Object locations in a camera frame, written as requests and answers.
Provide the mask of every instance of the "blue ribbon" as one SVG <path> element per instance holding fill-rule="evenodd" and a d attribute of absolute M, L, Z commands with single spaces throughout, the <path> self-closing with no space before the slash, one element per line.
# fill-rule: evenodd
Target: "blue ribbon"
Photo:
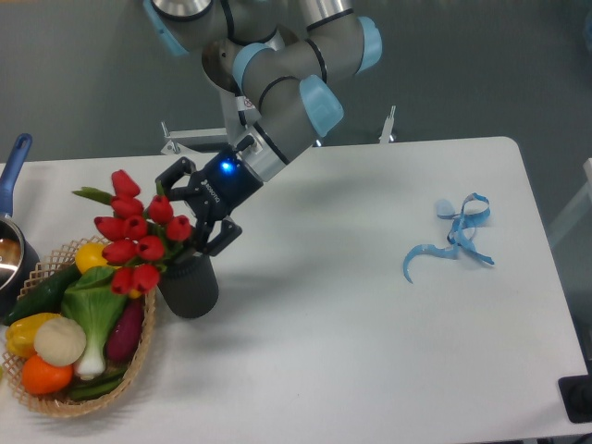
<path fill-rule="evenodd" d="M 472 201 L 483 202 L 487 204 L 487 208 L 478 213 L 467 215 L 465 213 L 465 206 Z M 477 194 L 476 192 L 469 194 L 462 202 L 461 212 L 458 214 L 454 212 L 452 204 L 445 200 L 438 201 L 436 203 L 436 208 L 440 219 L 452 220 L 452 228 L 446 237 L 450 246 L 447 248 L 438 248 L 433 244 L 421 244 L 413 247 L 403 260 L 403 275 L 410 283 L 413 284 L 413 281 L 409 276 L 409 264 L 414 257 L 419 254 L 429 254 L 444 259 L 457 259 L 459 250 L 464 250 L 477 260 L 490 265 L 495 264 L 491 257 L 479 253 L 473 243 L 477 227 L 483 226 L 491 215 L 489 200 L 487 197 Z M 471 231 L 471 235 L 467 236 L 465 231 Z"/>

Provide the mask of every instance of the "light blue joint cap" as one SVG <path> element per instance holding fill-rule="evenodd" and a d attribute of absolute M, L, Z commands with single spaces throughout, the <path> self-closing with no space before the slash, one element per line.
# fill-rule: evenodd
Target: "light blue joint cap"
<path fill-rule="evenodd" d="M 150 0 L 144 0 L 143 6 L 148 19 L 152 22 L 154 29 L 165 44 L 166 49 L 175 57 L 187 55 L 189 52 L 173 37 L 173 34 L 170 33 L 163 20 L 160 19 L 160 16 L 154 10 Z"/>
<path fill-rule="evenodd" d="M 234 63 L 232 64 L 232 77 L 234 77 L 234 80 L 237 82 L 237 85 L 239 85 L 241 91 L 242 76 L 244 76 L 244 72 L 247 70 L 249 62 L 259 52 L 265 49 L 271 49 L 273 51 L 272 48 L 264 43 L 251 43 L 242 48 L 234 59 Z"/>
<path fill-rule="evenodd" d="M 321 137 L 343 119 L 343 107 L 338 98 L 317 76 L 300 82 L 300 97 L 314 130 Z"/>
<path fill-rule="evenodd" d="M 358 69 L 358 72 L 362 72 L 380 60 L 382 56 L 382 38 L 374 21 L 368 17 L 358 17 L 358 20 L 360 20 L 362 30 L 364 31 L 364 55 L 362 57 L 362 65 Z"/>

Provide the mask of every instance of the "woven basket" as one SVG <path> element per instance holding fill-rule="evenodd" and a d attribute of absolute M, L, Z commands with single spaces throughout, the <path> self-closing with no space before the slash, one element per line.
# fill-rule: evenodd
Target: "woven basket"
<path fill-rule="evenodd" d="M 35 270 L 31 272 L 29 279 L 25 282 L 24 287 L 20 291 L 19 297 L 27 294 L 30 289 L 35 287 L 35 285 L 42 280 L 49 278 L 62 266 L 72 264 L 74 262 L 76 251 L 81 245 L 88 242 L 106 243 L 106 240 L 98 237 L 93 237 L 88 240 L 74 240 L 69 245 L 63 245 L 60 250 L 53 250 L 51 255 L 45 257 L 42 262 L 37 264 Z M 154 330 L 154 305 L 156 299 L 155 290 L 146 294 L 143 298 L 144 320 L 142 324 L 140 344 L 131 359 L 128 370 L 123 376 L 123 381 L 113 391 L 96 400 L 78 402 L 69 400 L 66 395 L 59 392 L 44 396 L 30 395 L 20 384 L 22 366 L 25 364 L 26 360 L 9 352 L 5 352 L 3 354 L 4 361 L 2 366 L 4 367 L 5 378 L 8 381 L 8 385 L 13 390 L 13 396 L 30 411 L 42 413 L 55 418 L 71 418 L 95 412 L 103 409 L 116 400 L 130 386 L 136 375 L 138 375 L 152 338 Z M 107 363 L 107 371 L 114 369 L 115 367 L 116 366 L 112 363 Z"/>

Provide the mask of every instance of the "saucepan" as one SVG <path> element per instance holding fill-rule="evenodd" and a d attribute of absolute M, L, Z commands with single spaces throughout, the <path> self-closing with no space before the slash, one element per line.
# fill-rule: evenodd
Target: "saucepan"
<path fill-rule="evenodd" d="M 29 273 L 39 262 L 39 256 L 11 219 L 15 183 L 31 144 L 30 134 L 17 137 L 0 176 L 0 318 L 12 309 Z"/>

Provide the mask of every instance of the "eggplant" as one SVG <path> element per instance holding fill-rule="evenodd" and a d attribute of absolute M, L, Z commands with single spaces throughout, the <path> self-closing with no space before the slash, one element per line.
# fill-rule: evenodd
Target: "eggplant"
<path fill-rule="evenodd" d="M 107 339 L 105 356 L 108 360 L 124 363 L 133 357 L 142 336 L 143 320 L 142 300 L 130 300 Z"/>

